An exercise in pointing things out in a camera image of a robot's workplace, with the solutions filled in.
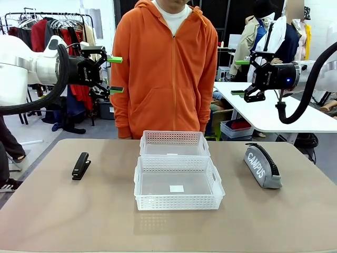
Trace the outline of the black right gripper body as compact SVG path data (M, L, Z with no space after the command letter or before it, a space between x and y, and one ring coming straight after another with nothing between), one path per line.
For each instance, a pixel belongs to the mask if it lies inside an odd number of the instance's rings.
M255 86L258 89L293 89L297 76L294 64L265 63L255 70Z

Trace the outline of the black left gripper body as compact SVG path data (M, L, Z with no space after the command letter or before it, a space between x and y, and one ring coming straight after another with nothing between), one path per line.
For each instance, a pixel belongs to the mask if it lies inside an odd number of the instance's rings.
M70 56L69 61L69 84L94 87L102 83L101 68L92 59Z

